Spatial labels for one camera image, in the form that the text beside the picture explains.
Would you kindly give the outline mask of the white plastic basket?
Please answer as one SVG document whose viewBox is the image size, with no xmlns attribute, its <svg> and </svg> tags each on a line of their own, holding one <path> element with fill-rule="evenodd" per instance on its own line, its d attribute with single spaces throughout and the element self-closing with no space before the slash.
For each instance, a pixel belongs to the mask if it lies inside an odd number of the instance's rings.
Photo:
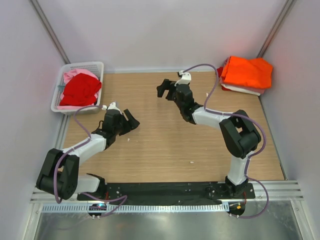
<svg viewBox="0 0 320 240">
<path fill-rule="evenodd" d="M 73 115 L 79 107 L 75 106 L 60 106 L 62 95 L 65 88 L 64 73 L 67 73 L 74 69 L 85 69 L 94 74 L 98 80 L 103 83 L 104 77 L 104 64 L 101 61 L 87 61 L 65 64 L 58 72 L 55 89 L 51 101 L 51 110 L 55 113 L 61 113 L 64 115 Z"/>
</svg>

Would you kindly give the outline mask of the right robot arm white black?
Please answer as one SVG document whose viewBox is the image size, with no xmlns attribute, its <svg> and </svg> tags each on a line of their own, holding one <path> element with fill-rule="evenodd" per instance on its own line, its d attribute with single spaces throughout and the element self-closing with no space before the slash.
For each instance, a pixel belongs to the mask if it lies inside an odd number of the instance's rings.
<svg viewBox="0 0 320 240">
<path fill-rule="evenodd" d="M 188 84 L 178 84 L 169 79 L 164 79 L 156 90 L 159 98 L 168 91 L 165 98 L 177 105 L 186 122 L 221 131 L 226 148 L 231 154 L 229 173 L 225 177 L 225 192 L 231 198 L 241 195 L 248 183 L 245 170 L 248 168 L 249 156 L 261 142 L 261 136 L 247 113 L 243 110 L 229 113 L 205 109 L 194 100 Z"/>
</svg>

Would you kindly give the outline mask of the red folded t shirt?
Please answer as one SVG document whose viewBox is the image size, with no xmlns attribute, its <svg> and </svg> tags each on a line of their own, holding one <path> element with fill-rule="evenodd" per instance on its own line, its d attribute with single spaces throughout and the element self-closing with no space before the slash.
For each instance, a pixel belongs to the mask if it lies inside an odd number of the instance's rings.
<svg viewBox="0 0 320 240">
<path fill-rule="evenodd" d="M 219 67 L 219 68 L 217 69 L 217 73 L 218 73 L 218 77 L 219 77 L 219 78 L 222 76 L 223 69 L 224 69 L 223 66 L 221 66 L 221 67 Z"/>
</svg>

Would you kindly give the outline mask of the corner aluminium post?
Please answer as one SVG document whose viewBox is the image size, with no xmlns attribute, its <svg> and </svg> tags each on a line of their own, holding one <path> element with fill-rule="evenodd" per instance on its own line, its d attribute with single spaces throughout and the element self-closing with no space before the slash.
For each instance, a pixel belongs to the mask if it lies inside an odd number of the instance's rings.
<svg viewBox="0 0 320 240">
<path fill-rule="evenodd" d="M 268 48 L 271 46 L 273 40 L 276 38 L 278 32 L 280 31 L 283 23 L 285 22 L 286 18 L 289 16 L 291 10 L 295 6 L 297 0 L 286 0 L 284 2 L 283 7 L 281 8 L 278 16 L 276 17 L 269 33 L 267 34 L 258 54 L 257 58 L 263 58 L 268 50 Z"/>
<path fill-rule="evenodd" d="M 53 43 L 54 47 L 56 48 L 57 52 L 59 53 L 60 57 L 62 58 L 63 62 L 65 64 L 70 64 L 70 60 L 61 45 L 54 29 L 52 28 L 45 12 L 43 11 L 40 3 L 38 0 L 29 0 L 30 5 L 34 9 L 37 17 L 39 18 L 42 26 L 44 27 L 45 31 L 47 32 L 49 38 L 51 39 L 51 42 Z"/>
</svg>

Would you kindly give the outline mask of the orange folded t shirt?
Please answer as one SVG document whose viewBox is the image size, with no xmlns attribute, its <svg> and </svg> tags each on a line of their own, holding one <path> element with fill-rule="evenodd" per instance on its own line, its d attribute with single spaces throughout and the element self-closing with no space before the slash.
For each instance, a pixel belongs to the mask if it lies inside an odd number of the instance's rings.
<svg viewBox="0 0 320 240">
<path fill-rule="evenodd" d="M 230 56 L 220 77 L 223 84 L 265 90 L 272 87 L 272 72 L 273 66 L 263 58 Z"/>
</svg>

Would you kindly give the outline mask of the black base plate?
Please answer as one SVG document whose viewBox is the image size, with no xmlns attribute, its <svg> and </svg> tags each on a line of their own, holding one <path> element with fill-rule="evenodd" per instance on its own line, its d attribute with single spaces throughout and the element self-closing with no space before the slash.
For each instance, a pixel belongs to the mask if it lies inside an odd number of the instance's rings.
<svg viewBox="0 0 320 240">
<path fill-rule="evenodd" d="M 102 200 L 113 200 L 126 195 L 124 204 L 131 206 L 219 205 L 221 200 L 250 200 L 256 197 L 251 183 L 247 183 L 237 193 L 232 193 L 224 182 L 108 183 L 90 194 Z"/>
</svg>

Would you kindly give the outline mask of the red t shirt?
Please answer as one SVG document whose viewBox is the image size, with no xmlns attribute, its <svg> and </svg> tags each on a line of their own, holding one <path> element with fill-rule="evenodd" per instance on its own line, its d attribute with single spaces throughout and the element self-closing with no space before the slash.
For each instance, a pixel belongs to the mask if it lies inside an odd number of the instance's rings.
<svg viewBox="0 0 320 240">
<path fill-rule="evenodd" d="M 79 73 L 64 87 L 60 106 L 84 107 L 96 103 L 102 83 L 93 76 Z"/>
<path fill-rule="evenodd" d="M 219 77 L 219 78 L 222 76 L 223 69 L 224 69 L 223 66 L 221 66 L 221 67 L 219 67 L 219 68 L 217 69 L 217 73 L 218 73 L 218 77 Z"/>
</svg>

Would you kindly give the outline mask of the right corner aluminium post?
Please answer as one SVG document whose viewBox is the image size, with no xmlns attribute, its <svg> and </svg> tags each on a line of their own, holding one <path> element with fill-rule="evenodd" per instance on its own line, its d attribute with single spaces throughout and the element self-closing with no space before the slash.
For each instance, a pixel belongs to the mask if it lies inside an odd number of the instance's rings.
<svg viewBox="0 0 320 240">
<path fill-rule="evenodd" d="M 267 34 L 258 54 L 257 58 L 263 58 L 268 50 L 268 48 L 271 46 L 273 40 L 276 38 L 278 32 L 280 31 L 283 23 L 285 22 L 286 18 L 289 16 L 291 10 L 295 6 L 297 0 L 286 0 L 284 2 L 283 7 L 281 8 L 278 16 L 276 17 L 269 33 Z"/>
</svg>

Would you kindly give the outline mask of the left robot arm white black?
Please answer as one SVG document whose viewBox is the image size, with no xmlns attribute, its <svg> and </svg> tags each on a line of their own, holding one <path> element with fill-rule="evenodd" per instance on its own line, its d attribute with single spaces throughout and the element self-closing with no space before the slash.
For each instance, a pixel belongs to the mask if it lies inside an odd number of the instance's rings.
<svg viewBox="0 0 320 240">
<path fill-rule="evenodd" d="M 44 159 L 36 180 L 36 188 L 54 195 L 57 202 L 70 199 L 77 194 L 77 199 L 101 200 L 107 196 L 106 181 L 103 177 L 87 173 L 79 175 L 81 164 L 92 156 L 105 151 L 117 136 L 135 130 L 140 122 L 128 109 L 120 111 L 109 109 L 98 128 L 78 144 L 65 149 L 50 149 Z"/>
</svg>

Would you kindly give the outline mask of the left corner aluminium post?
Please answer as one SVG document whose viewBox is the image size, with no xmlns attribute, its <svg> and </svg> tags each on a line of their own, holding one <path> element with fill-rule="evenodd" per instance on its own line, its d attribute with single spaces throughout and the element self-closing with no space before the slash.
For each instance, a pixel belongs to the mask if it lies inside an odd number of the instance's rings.
<svg viewBox="0 0 320 240">
<path fill-rule="evenodd" d="M 65 64 L 70 64 L 70 60 L 61 45 L 54 29 L 52 28 L 45 12 L 43 11 L 40 3 L 38 0 L 29 0 L 30 5 L 34 9 L 37 17 L 39 18 L 42 26 L 44 27 L 45 31 L 47 32 L 49 38 L 51 39 L 51 42 L 53 43 L 54 47 L 56 48 L 57 52 L 59 53 L 60 57 L 62 58 L 63 62 Z"/>
</svg>

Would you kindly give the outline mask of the aluminium rail frame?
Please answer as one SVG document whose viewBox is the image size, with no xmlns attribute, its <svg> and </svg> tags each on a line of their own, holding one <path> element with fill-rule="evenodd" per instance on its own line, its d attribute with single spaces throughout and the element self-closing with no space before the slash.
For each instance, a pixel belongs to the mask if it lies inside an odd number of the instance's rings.
<svg viewBox="0 0 320 240">
<path fill-rule="evenodd" d="M 267 198 L 263 187 L 254 181 L 250 181 L 250 183 L 252 183 L 255 192 L 254 200 L 265 201 Z M 270 201 L 301 201 L 304 199 L 301 188 L 296 180 L 266 180 L 261 181 L 261 183 L 266 188 Z M 30 203 L 54 204 L 56 203 L 56 199 L 53 195 L 35 188 L 31 195 Z"/>
</svg>

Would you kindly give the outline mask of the white folded t shirt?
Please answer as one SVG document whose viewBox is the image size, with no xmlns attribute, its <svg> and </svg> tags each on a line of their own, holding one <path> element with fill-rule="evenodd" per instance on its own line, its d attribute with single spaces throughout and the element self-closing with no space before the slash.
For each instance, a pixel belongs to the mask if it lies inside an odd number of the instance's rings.
<svg viewBox="0 0 320 240">
<path fill-rule="evenodd" d="M 233 91 L 233 92 L 251 94 L 251 95 L 256 95 L 256 96 L 260 96 L 261 95 L 260 92 L 256 92 L 256 91 L 252 91 L 252 90 L 248 90 L 248 89 L 244 89 L 244 88 L 240 88 L 240 87 L 236 87 L 236 86 L 232 86 L 232 85 L 222 84 L 221 86 L 224 89 L 227 89 L 227 90 L 230 90 L 230 91 Z"/>
</svg>

